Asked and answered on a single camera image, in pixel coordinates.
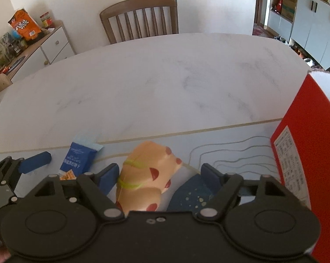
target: cardboard box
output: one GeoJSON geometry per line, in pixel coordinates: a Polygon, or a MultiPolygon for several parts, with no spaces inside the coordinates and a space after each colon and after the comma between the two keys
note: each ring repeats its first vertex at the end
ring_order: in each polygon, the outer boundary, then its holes
{"type": "Polygon", "coordinates": [[[283,0],[282,16],[293,21],[295,15],[296,0],[283,0]]]}
{"type": "Polygon", "coordinates": [[[306,76],[271,144],[282,183],[320,220],[312,255],[330,263],[330,73],[306,76]]]}

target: white label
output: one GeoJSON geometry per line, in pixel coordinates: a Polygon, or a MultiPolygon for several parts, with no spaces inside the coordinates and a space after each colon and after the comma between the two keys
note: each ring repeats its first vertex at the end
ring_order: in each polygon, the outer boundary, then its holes
{"type": "Polygon", "coordinates": [[[288,126],[277,137],[274,145],[282,168],[285,187],[311,209],[304,168],[288,126]]]}

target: toy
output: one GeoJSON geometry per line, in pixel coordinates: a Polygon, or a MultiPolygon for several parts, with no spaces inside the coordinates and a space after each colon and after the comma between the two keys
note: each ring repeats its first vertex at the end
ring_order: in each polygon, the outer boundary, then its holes
{"type": "Polygon", "coordinates": [[[131,210],[156,211],[161,194],[182,160],[167,146],[152,141],[138,145],[127,157],[117,182],[116,205],[127,215],[131,210]]]}

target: orange snack bag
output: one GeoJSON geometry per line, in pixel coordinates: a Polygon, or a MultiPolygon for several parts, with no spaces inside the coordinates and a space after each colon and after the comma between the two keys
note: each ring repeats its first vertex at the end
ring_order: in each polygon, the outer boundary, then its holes
{"type": "Polygon", "coordinates": [[[17,10],[8,22],[26,41],[39,37],[41,28],[30,17],[25,9],[17,10]]]}

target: white marble surface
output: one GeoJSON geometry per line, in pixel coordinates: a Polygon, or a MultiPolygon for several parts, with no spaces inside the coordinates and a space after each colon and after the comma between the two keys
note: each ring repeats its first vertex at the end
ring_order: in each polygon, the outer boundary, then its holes
{"type": "Polygon", "coordinates": [[[282,118],[309,67],[273,39],[181,34],[62,60],[1,95],[0,153],[282,118]]]}

